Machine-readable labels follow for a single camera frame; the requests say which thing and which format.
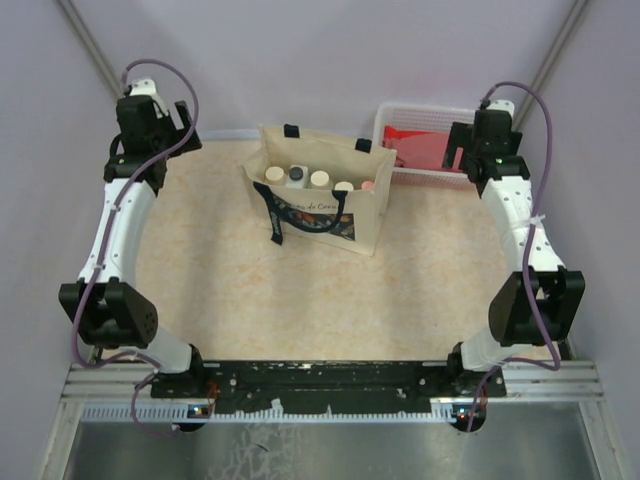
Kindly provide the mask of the beige bottle cream cap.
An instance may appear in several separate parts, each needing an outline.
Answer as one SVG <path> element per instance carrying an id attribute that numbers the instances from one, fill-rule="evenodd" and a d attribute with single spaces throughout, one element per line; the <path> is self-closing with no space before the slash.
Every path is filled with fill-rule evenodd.
<path id="1" fill-rule="evenodd" d="M 270 166 L 264 173 L 264 182 L 269 185 L 284 185 L 287 179 L 285 170 L 279 166 Z"/>

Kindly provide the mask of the white bottle dark cap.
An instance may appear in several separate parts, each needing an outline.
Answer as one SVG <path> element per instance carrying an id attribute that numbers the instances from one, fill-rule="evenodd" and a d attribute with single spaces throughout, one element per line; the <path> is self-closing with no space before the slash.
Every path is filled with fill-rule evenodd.
<path id="1" fill-rule="evenodd" d="M 309 171 L 306 166 L 292 165 L 289 168 L 285 181 L 287 188 L 306 189 L 309 180 Z"/>

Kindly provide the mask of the green bottle beige cap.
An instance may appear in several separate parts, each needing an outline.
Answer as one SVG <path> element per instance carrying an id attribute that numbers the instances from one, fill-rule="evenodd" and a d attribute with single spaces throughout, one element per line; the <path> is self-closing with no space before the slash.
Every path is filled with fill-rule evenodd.
<path id="1" fill-rule="evenodd" d="M 314 171 L 309 181 L 310 187 L 315 190 L 331 190 L 333 186 L 329 174 L 323 170 Z"/>

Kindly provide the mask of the beige canvas tote bag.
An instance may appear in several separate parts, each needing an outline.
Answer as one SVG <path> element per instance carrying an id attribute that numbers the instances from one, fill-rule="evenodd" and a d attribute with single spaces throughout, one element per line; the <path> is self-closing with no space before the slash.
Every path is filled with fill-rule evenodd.
<path id="1" fill-rule="evenodd" d="M 262 126 L 261 145 L 241 163 L 249 202 L 259 224 L 278 245 L 297 235 L 371 256 L 387 209 L 396 151 L 366 138 L 353 138 L 295 125 Z M 269 185 L 264 173 L 292 165 L 326 171 L 333 184 L 351 182 L 351 192 Z M 373 181 L 374 190 L 361 184 Z"/>

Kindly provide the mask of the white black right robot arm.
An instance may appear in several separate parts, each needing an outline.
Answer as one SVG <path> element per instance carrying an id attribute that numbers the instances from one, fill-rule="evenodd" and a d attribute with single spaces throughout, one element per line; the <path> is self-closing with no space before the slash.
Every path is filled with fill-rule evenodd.
<path id="1" fill-rule="evenodd" d="M 531 346 L 555 349 L 569 334 L 585 291 L 581 272 L 566 267 L 534 208 L 531 175 L 518 149 L 510 101 L 484 103 L 472 123 L 451 126 L 443 164 L 460 161 L 491 213 L 510 271 L 488 308 L 488 325 L 451 352 L 446 380 L 461 396 L 482 383 L 482 373 Z"/>

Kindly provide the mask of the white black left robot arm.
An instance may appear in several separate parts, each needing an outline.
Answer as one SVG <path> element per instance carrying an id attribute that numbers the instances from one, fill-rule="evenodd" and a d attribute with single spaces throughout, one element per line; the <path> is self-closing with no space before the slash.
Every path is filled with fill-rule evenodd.
<path id="1" fill-rule="evenodd" d="M 71 351 L 84 368 L 80 344 L 114 351 L 115 360 L 152 366 L 155 398 L 194 397 L 208 384 L 199 350 L 160 326 L 155 305 L 135 287 L 142 233 L 164 185 L 167 161 L 198 150 L 202 143 L 187 104 L 175 104 L 182 122 L 154 94 L 130 93 L 116 103 L 119 134 L 104 166 L 103 210 L 89 257 L 73 283 L 60 287 L 60 304 L 72 322 Z"/>

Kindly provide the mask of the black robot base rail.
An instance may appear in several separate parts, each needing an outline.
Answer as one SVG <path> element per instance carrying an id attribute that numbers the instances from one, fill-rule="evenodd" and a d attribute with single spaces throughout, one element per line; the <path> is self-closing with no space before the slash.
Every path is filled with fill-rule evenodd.
<path id="1" fill-rule="evenodd" d="M 219 414 L 429 413 L 436 398 L 473 398 L 483 374 L 443 361 L 220 361 L 160 374 L 151 397 L 203 398 Z"/>

